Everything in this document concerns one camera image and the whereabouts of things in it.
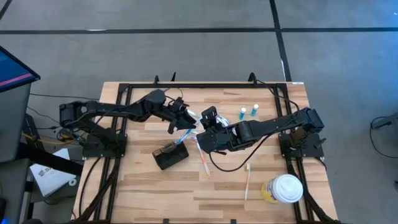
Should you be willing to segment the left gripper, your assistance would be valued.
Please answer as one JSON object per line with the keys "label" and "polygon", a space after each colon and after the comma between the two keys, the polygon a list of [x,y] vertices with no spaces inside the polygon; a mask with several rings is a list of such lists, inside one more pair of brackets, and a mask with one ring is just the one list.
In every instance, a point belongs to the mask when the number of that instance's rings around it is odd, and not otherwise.
{"label": "left gripper", "polygon": [[197,122],[196,119],[192,117],[186,110],[178,110],[176,112],[168,111],[166,114],[167,120],[170,122],[168,127],[169,134],[173,134],[175,131],[186,129],[187,127],[185,123],[195,125]]}

